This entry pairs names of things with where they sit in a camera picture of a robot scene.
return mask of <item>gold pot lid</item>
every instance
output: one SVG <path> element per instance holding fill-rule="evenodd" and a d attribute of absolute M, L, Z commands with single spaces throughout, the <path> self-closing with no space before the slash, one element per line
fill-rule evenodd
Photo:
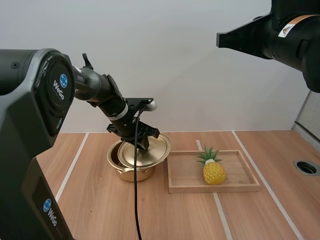
<path fill-rule="evenodd" d="M 148 150 L 137 150 L 136 166 L 138 168 L 150 168 L 163 162 L 171 151 L 171 142 L 163 133 L 158 138 L 148 137 Z M 128 168 L 134 167 L 135 146 L 131 143 L 124 142 L 118 151 L 120 163 Z"/>

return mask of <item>pineapple leaves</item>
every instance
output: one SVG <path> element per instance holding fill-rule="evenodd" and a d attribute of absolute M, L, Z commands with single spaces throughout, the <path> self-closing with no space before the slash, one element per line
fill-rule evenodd
<path fill-rule="evenodd" d="M 205 155 L 205 160 L 212 159 L 211 153 L 212 153 L 212 148 L 207 148 L 207 146 L 204 146 L 204 155 Z"/>
<path fill-rule="evenodd" d="M 214 147 L 208 148 L 207 146 L 204 146 L 204 152 L 198 152 L 197 157 L 204 160 L 198 160 L 200 163 L 205 163 L 206 160 L 212 159 L 216 163 L 222 161 L 222 159 L 215 159 L 219 153 L 219 150 L 212 151 Z"/>
<path fill-rule="evenodd" d="M 200 159 L 206 159 L 206 156 L 203 152 L 198 152 L 198 155 L 197 155 L 198 158 Z"/>
<path fill-rule="evenodd" d="M 214 161 L 216 161 L 215 158 L 216 158 L 218 152 L 219 152 L 219 150 L 215 151 L 215 152 L 212 154 L 212 159 L 213 159 Z"/>

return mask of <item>pot handle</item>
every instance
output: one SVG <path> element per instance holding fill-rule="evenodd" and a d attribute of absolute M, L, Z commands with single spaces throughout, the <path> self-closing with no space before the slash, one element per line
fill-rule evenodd
<path fill-rule="evenodd" d="M 123 169 L 122 171 L 121 170 L 118 170 L 118 172 L 122 175 L 125 175 L 126 173 L 129 173 L 129 172 L 133 172 L 134 169 L 133 168 L 125 168 Z M 140 167 L 137 167 L 136 168 L 136 172 L 140 172 L 142 174 L 146 174 L 147 172 L 149 171 L 149 168 L 140 168 Z"/>

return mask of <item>wooden table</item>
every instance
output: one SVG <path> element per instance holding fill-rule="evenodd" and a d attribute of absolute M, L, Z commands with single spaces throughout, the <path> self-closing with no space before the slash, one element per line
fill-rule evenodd
<path fill-rule="evenodd" d="M 198 150 L 198 140 L 202 146 L 241 150 L 246 156 L 242 144 L 271 192 L 254 171 L 260 192 L 169 194 L 167 163 L 163 162 L 151 178 L 138 184 L 142 239 L 320 239 L 320 177 L 305 176 L 292 163 L 320 164 L 320 154 L 291 130 L 235 134 L 239 141 L 230 131 L 167 136 L 172 150 Z M 60 189 L 84 138 L 84 133 L 62 133 L 52 149 L 38 156 L 53 194 Z M 117 140 L 113 134 L 90 133 L 59 197 L 59 207 L 77 240 L 138 239 L 134 186 L 120 180 L 106 159 L 109 146 Z"/>

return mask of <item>wooden tray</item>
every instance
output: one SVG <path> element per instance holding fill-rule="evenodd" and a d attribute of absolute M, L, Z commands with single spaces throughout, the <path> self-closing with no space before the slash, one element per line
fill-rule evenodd
<path fill-rule="evenodd" d="M 198 162 L 201 151 L 171 151 L 167 157 L 169 193 L 239 193 L 258 192 L 260 184 L 242 153 L 221 150 L 217 158 L 225 171 L 222 184 L 208 185 L 204 179 L 204 165 Z"/>

